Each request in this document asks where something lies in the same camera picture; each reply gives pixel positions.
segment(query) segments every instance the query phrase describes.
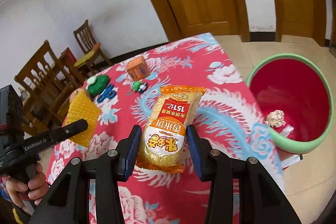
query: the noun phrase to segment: screw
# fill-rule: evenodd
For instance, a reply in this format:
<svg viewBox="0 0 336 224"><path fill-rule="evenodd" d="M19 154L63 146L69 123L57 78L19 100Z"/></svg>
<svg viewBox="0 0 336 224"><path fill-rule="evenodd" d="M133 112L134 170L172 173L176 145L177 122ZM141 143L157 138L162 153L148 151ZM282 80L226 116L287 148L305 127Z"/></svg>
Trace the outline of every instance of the screw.
<svg viewBox="0 0 336 224"><path fill-rule="evenodd" d="M258 163L258 159L255 158L255 157L250 157L249 158L249 162L252 163L252 164L257 164Z"/></svg>
<svg viewBox="0 0 336 224"><path fill-rule="evenodd" d="M109 155L110 157L114 157L118 154L118 152L116 150L110 150L109 152L107 152L107 155Z"/></svg>
<svg viewBox="0 0 336 224"><path fill-rule="evenodd" d="M213 155L213 156L219 156L221 152L218 150L218 149L212 149L210 151L210 154Z"/></svg>
<svg viewBox="0 0 336 224"><path fill-rule="evenodd" d="M72 165L76 165L76 164L78 164L80 161L81 161L81 160L80 160L79 158L73 158L73 159L71 160L71 164L72 164Z"/></svg>

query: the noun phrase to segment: blue fidget spinner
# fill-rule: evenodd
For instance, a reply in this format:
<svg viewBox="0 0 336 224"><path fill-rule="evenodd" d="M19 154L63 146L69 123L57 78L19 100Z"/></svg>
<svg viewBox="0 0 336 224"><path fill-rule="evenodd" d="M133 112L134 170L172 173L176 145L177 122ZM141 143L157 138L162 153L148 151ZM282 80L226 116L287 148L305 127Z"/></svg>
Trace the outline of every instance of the blue fidget spinner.
<svg viewBox="0 0 336 224"><path fill-rule="evenodd" d="M98 96L97 103L102 103L105 99L113 99L117 94L113 88L113 84L108 84L104 92Z"/></svg>

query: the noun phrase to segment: small cardboard box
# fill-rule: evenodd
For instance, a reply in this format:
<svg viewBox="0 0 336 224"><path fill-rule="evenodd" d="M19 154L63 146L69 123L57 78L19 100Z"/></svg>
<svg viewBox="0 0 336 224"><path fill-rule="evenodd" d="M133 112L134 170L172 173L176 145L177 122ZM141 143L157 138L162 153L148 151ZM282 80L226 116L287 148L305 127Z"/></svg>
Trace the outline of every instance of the small cardboard box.
<svg viewBox="0 0 336 224"><path fill-rule="evenodd" d="M139 81L151 74L143 56L139 56L132 61L129 61L126 70L133 81Z"/></svg>

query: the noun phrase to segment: peach-colored round object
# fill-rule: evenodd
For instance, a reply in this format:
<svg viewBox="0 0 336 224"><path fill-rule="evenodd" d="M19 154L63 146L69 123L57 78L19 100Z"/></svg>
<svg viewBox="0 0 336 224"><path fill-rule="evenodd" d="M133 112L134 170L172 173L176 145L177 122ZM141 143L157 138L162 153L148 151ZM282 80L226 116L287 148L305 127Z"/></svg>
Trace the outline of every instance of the peach-colored round object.
<svg viewBox="0 0 336 224"><path fill-rule="evenodd" d="M89 94L89 92L87 91L87 89L85 89L85 88L79 88L79 89L76 89L73 93L71 93L70 98L69 98L70 103L71 103L72 100L76 97L76 95L77 95L78 93L80 93L80 92L84 92L85 95L86 95L87 97L90 98L90 94Z"/></svg>

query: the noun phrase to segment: yellow sponge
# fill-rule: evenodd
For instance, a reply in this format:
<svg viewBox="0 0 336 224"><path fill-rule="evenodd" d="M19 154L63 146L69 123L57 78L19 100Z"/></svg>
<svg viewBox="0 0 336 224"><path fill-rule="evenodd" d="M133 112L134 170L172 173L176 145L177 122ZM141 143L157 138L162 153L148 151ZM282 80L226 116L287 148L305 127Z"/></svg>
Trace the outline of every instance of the yellow sponge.
<svg viewBox="0 0 336 224"><path fill-rule="evenodd" d="M84 92L79 92L70 104L65 125L84 119L89 126L87 130L69 138L69 140L84 147L88 147L97 126L100 113L100 108L97 107Z"/></svg>

